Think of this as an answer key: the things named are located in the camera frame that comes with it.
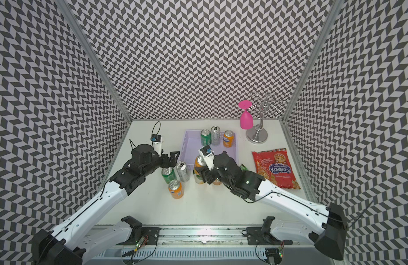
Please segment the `green Sprite can front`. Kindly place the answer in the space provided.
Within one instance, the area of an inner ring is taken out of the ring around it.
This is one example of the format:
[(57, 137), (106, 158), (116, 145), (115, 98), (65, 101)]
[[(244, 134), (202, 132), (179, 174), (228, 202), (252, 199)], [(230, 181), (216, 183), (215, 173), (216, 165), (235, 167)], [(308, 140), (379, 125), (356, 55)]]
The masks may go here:
[(173, 180), (177, 180), (175, 171), (172, 167), (162, 169), (162, 177), (166, 184), (169, 184)]

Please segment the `green gold can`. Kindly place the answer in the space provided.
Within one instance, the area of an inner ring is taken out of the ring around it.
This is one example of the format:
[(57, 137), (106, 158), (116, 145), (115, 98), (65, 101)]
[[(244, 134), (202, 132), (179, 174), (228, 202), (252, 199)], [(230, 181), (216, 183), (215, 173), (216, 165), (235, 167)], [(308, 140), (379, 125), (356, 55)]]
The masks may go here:
[(197, 184), (204, 184), (204, 181), (199, 174), (194, 174), (194, 180)]

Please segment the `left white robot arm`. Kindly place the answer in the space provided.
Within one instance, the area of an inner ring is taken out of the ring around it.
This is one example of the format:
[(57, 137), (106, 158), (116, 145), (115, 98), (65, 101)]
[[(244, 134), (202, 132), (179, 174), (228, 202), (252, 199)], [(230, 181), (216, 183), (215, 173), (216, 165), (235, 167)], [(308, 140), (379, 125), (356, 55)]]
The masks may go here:
[(50, 231), (41, 229), (34, 235), (31, 241), (34, 265), (83, 265), (112, 246), (141, 238), (142, 223), (131, 216), (87, 236), (98, 221), (143, 184), (148, 175), (159, 168), (175, 167), (180, 153), (164, 154), (149, 144), (140, 144), (131, 155), (131, 159), (75, 214)]

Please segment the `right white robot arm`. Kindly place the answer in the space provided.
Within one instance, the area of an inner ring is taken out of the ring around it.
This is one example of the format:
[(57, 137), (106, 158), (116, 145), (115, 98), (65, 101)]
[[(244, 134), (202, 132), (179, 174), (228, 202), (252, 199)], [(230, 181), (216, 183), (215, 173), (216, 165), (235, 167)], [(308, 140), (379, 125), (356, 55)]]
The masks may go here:
[(302, 199), (255, 172), (242, 171), (226, 152), (216, 155), (200, 150), (199, 154), (205, 165), (196, 170), (204, 182), (211, 184), (218, 180), (247, 203), (265, 203), (293, 215), (309, 229), (305, 238), (320, 253), (338, 261), (344, 259), (349, 226), (341, 206), (334, 203), (325, 206)]

